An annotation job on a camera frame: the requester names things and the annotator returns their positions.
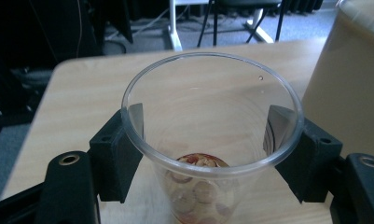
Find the wooden table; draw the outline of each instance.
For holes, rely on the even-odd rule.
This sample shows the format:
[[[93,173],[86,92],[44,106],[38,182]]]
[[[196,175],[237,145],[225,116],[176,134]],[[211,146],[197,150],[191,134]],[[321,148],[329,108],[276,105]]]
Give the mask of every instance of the wooden table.
[[[244,56],[277,71],[302,97],[324,39],[275,44],[241,45],[199,51]],[[72,60],[54,71],[3,197],[44,180],[57,155],[89,149],[90,139],[120,108],[132,78],[153,62],[174,55],[165,51]],[[267,186],[257,186],[238,206],[229,223],[331,223],[326,204],[300,205],[273,172]],[[143,158],[126,203],[100,203],[103,223],[174,223],[151,169]]]

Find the office chair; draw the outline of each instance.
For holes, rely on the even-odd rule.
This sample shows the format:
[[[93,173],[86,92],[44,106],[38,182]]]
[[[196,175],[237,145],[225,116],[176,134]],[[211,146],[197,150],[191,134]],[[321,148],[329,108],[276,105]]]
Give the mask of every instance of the office chair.
[[[284,16],[284,6],[286,0],[209,0],[206,14],[204,16],[203,27],[201,28],[201,35],[199,37],[198,48],[201,46],[201,39],[204,34],[204,29],[206,27],[207,18],[210,14],[212,5],[214,4],[214,38],[213,46],[216,46],[216,35],[217,35],[217,25],[218,25],[218,9],[220,8],[240,8],[240,9],[263,9],[262,15],[258,22],[256,23],[253,31],[248,37],[246,43],[249,43],[253,35],[256,33],[256,29],[259,27],[260,23],[263,21],[265,16],[268,14],[270,9],[277,9],[281,6],[279,22],[277,25],[276,41],[280,39],[280,32],[283,23]]]

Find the gray carpet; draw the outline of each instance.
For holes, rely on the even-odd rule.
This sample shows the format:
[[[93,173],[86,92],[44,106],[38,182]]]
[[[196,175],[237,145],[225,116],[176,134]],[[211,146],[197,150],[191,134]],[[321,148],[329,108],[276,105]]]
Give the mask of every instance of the gray carpet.
[[[336,16],[336,10],[320,9],[312,14],[290,14],[284,17],[283,29],[280,41],[309,39],[315,37],[327,37]],[[218,46],[244,44],[249,32],[244,29],[248,17],[221,16],[219,21]],[[184,49],[194,49],[198,43],[203,17],[189,17],[178,19],[177,31]],[[277,17],[268,16],[261,27],[273,39],[275,37]],[[159,19],[149,27],[152,20],[139,20],[132,23],[134,31],[134,43],[125,40],[122,35],[114,35],[104,45],[104,53],[107,55],[122,53],[152,52],[172,49],[168,36],[167,19]],[[201,46],[212,46],[212,21],[206,28]],[[115,29],[109,26],[106,35],[111,36]],[[29,131],[29,124],[7,127],[0,133],[0,196],[7,182],[13,164],[18,157],[23,140]]]

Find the clear plastic cup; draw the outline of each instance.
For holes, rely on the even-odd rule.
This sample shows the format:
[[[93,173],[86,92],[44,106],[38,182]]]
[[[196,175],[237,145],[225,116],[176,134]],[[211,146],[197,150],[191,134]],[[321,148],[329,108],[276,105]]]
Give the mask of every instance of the clear plastic cup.
[[[131,109],[141,105],[141,121]],[[271,105],[293,115],[287,134],[268,148]],[[122,101],[134,145],[154,164],[174,216],[182,223],[225,223],[261,171],[286,158],[302,133],[291,86],[268,67],[223,53],[185,53],[140,72]]]

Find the beige container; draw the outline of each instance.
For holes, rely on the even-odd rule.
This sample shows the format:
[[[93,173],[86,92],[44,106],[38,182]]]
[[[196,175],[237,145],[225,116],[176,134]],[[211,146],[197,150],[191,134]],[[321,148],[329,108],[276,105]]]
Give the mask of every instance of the beige container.
[[[302,104],[306,118],[343,142],[342,156],[374,155],[374,0],[346,0]]]

